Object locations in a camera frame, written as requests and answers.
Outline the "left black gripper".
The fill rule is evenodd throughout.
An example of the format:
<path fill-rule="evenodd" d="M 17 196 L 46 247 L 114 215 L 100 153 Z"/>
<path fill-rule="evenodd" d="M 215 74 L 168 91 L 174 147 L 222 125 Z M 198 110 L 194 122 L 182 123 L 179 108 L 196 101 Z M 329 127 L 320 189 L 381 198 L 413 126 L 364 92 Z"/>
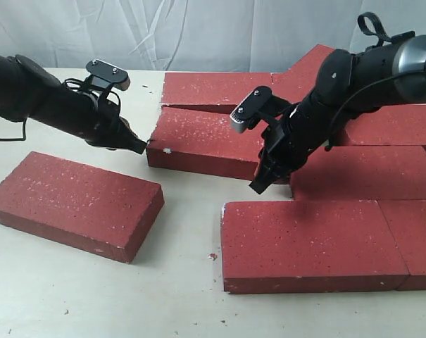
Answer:
<path fill-rule="evenodd" d="M 126 119 L 119 118 L 120 104 L 108 98 L 112 93 L 110 85 L 88 89 L 62 86 L 54 96 L 55 128 L 92 146 L 143 154 L 146 141 L 133 132 Z"/>

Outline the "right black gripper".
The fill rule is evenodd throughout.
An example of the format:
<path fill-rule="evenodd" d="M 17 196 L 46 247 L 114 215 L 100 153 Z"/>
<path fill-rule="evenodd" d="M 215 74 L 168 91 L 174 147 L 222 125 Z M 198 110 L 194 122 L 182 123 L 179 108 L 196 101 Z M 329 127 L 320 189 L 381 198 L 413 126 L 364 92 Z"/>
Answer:
<path fill-rule="evenodd" d="M 262 194 L 272 184 L 283 184 L 290 173 L 306 163 L 311 152 L 339 129 L 339 122 L 332 123 L 336 112 L 337 107 L 325 104 L 316 92 L 310 92 L 294 111 L 284 113 L 276 127 L 266 127 L 259 164 L 249 187 Z"/>

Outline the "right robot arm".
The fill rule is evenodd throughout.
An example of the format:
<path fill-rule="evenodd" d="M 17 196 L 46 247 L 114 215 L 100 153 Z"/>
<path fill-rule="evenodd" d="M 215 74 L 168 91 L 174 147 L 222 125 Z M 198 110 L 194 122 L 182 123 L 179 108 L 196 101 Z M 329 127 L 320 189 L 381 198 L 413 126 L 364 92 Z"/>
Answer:
<path fill-rule="evenodd" d="M 300 102 L 277 97 L 266 86 L 248 98 L 253 121 L 268 123 L 250 183 L 261 194 L 302 168 L 320 146 L 330 151 L 350 120 L 385 106 L 426 104 L 426 35 L 359 54 L 334 50 Z"/>

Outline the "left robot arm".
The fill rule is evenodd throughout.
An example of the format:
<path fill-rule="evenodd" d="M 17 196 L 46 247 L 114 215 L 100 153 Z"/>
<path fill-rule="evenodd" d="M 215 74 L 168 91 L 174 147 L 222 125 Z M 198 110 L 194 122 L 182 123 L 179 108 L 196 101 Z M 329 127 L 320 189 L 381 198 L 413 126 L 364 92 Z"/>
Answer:
<path fill-rule="evenodd" d="M 142 154 L 147 143 L 121 117 L 121 101 L 109 99 L 113 89 L 128 89 L 128 73 L 99 59 L 86 70 L 84 80 L 60 81 L 26 56 L 0 56 L 0 117 L 22 124 L 36 120 L 91 146 Z"/>

